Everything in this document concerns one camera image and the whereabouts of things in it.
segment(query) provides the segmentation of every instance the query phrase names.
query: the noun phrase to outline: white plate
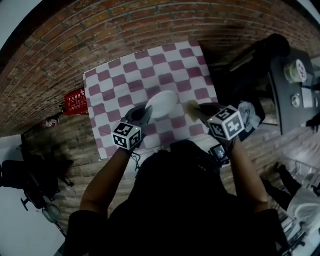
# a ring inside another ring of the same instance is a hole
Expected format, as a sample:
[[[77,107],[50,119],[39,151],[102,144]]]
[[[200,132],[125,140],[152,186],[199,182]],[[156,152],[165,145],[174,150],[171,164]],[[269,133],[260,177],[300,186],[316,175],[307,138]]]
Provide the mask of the white plate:
[[[172,112],[178,103],[178,95],[166,90],[153,96],[146,107],[152,106],[151,118],[162,118]]]

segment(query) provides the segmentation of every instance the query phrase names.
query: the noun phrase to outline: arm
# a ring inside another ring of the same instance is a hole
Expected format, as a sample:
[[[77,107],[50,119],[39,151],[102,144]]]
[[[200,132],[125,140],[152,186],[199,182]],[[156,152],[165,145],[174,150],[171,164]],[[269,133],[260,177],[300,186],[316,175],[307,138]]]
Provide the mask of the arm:
[[[119,183],[127,168],[131,152],[119,148],[109,162],[86,188],[80,210],[108,215],[108,207],[115,197]]]
[[[269,205],[265,186],[238,137],[229,158],[238,197],[250,202],[256,213],[267,210]]]

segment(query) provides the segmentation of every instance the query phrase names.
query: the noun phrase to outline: brick wall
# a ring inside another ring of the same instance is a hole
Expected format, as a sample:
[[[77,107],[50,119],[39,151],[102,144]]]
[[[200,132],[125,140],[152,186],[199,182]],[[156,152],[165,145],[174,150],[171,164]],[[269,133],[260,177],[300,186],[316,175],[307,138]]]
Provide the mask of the brick wall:
[[[82,73],[159,45],[197,40],[225,63],[273,33],[320,54],[320,31],[281,0],[78,0],[18,49],[0,75],[0,136],[59,112]]]

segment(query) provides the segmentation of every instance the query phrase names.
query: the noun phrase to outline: glove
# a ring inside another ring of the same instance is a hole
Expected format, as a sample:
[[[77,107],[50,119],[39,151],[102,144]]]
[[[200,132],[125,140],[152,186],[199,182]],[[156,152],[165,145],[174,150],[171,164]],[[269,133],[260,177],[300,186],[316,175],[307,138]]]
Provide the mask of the glove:
[[[204,104],[200,104],[199,108],[202,113],[202,117],[200,117],[200,120],[204,123],[205,126],[208,127],[208,119],[213,117],[214,115],[216,115],[221,110],[223,110],[225,108],[225,106],[220,105],[218,103],[204,103]],[[209,129],[208,134],[210,136],[212,136],[213,138],[215,138],[223,146],[223,148],[227,154],[231,153],[232,149],[235,146],[237,137],[238,137],[238,136],[236,136],[231,140],[218,138],[213,135],[213,133],[211,132],[211,129]]]
[[[146,105],[140,105],[129,110],[129,112],[121,120],[124,123],[141,128],[141,141],[137,143],[134,147],[132,147],[130,150],[127,150],[131,154],[133,153],[134,150],[140,148],[142,142],[144,141],[144,138],[146,137],[146,135],[143,133],[143,129],[148,125],[151,114],[152,114],[151,106],[146,109]]]

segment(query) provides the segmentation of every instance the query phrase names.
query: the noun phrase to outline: white marker cube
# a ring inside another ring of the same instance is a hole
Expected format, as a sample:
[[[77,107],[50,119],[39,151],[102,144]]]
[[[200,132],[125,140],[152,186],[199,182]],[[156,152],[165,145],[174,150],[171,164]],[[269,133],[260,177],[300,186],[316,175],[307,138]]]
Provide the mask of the white marker cube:
[[[239,110],[231,105],[209,118],[208,124],[214,137],[227,141],[232,140],[245,129]]]
[[[117,122],[111,132],[113,143],[116,146],[131,150],[142,140],[142,129],[139,126]]]

